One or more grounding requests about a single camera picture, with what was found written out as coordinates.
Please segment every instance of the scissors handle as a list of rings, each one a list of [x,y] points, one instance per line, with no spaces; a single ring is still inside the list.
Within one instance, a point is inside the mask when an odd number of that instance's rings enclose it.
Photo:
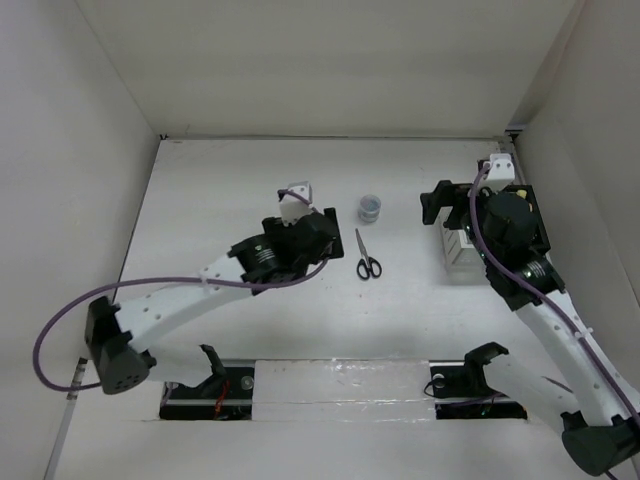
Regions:
[[[375,258],[369,257],[369,265],[364,258],[360,259],[356,267],[356,273],[361,280],[369,280],[370,278],[379,278],[382,275],[382,265]]]

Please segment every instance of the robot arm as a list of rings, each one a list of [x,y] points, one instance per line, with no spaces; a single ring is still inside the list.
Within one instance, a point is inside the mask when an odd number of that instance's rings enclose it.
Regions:
[[[580,320],[545,256],[550,244],[533,189],[510,185],[512,167],[509,155],[491,155],[488,165],[479,163],[473,185],[441,181],[420,197],[423,223],[433,224],[442,207],[451,207],[444,227],[466,231],[491,287],[544,345],[570,391],[528,371],[495,343],[465,356],[464,381],[476,392],[500,391],[525,405],[562,436],[580,468],[601,475],[640,451],[640,394]]]
[[[154,368],[153,379],[198,386],[222,368],[215,350],[201,346],[199,359],[206,368],[176,373],[178,362],[160,364],[164,357],[154,354],[153,345],[161,337],[224,304],[299,283],[310,265],[342,258],[335,209],[318,212],[308,183],[278,193],[281,217],[263,220],[263,234],[243,240],[203,267],[197,274],[200,285],[178,283],[120,305],[100,297],[89,305],[85,342],[104,393],[130,390]]]

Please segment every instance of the wall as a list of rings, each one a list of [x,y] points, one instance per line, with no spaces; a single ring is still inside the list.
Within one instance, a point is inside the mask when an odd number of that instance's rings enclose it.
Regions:
[[[157,141],[72,0],[0,2],[0,465],[41,479],[65,395],[31,369],[48,316],[118,278]],[[83,312],[44,351],[70,382]]]
[[[581,1],[78,3],[156,133],[489,137]]]
[[[640,3],[587,2],[546,106],[518,141],[552,256],[594,335],[640,387]]]

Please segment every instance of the white table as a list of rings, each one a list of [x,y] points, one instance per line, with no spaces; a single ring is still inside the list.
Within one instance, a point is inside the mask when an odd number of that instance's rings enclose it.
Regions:
[[[261,232],[261,220],[278,213],[277,189],[309,180],[316,205],[337,209],[345,258],[295,289],[211,312],[163,345],[210,343],[222,358],[433,360],[459,359],[497,341],[558,377],[542,346],[487,285],[449,280],[437,228],[420,221],[420,193],[441,179],[470,181],[475,161],[496,151],[495,142],[459,140],[164,141],[123,278],[195,272]],[[383,205],[378,222],[363,226],[356,206],[366,193]],[[378,280],[355,275],[356,226],[383,265]],[[536,419],[435,421],[431,401],[419,397],[424,411],[416,422],[412,413],[382,423],[302,414],[221,424],[157,420],[160,385],[152,382],[115,397],[86,392],[59,478],[590,478]]]

